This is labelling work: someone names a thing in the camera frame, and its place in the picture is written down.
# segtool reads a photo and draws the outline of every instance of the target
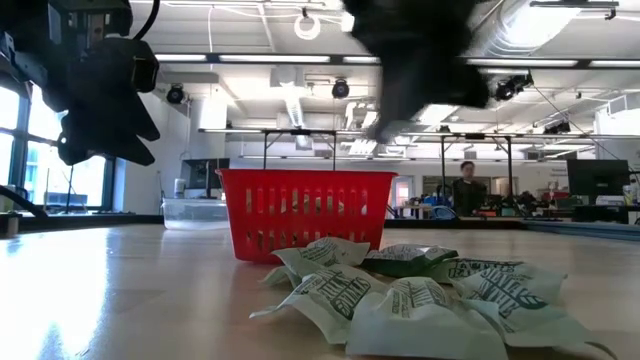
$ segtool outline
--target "window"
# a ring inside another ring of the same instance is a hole
[[[42,91],[33,87],[31,112],[29,113],[29,134],[49,140],[57,140],[62,127],[60,119],[64,113],[56,113],[42,100]]]
[[[94,156],[76,164],[72,175],[56,147],[30,141],[24,188],[37,205],[66,206],[69,198],[70,206],[102,206],[105,164],[104,158]]]
[[[9,184],[13,136],[0,134],[0,185]]]
[[[20,96],[0,87],[0,127],[15,129],[18,123]]]

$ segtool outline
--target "laboratory room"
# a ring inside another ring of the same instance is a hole
[[[0,359],[640,358],[639,1],[20,4]]]

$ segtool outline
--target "desk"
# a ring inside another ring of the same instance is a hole
[[[637,243],[528,231],[384,232],[383,246],[398,243],[567,272],[561,305],[621,360],[640,353]],[[327,345],[293,309],[249,320],[290,293],[258,283],[272,268],[235,260],[226,231],[134,225],[0,241],[0,359],[346,360],[344,347]],[[583,359],[549,349],[510,355]]]

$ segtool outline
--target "computer monitor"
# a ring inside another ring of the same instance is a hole
[[[187,170],[187,189],[207,188],[207,163],[209,163],[209,189],[222,189],[220,177],[215,173],[218,169],[228,169],[230,159],[196,159],[184,160]]]
[[[587,195],[594,203],[598,196],[623,195],[629,185],[627,160],[567,160],[571,195]]]

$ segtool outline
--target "camera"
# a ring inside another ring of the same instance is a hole
[[[167,101],[169,104],[181,105],[187,102],[188,96],[184,92],[182,84],[171,84],[171,89],[167,92]]]
[[[344,99],[349,96],[349,85],[345,79],[337,79],[331,91],[334,99]]]

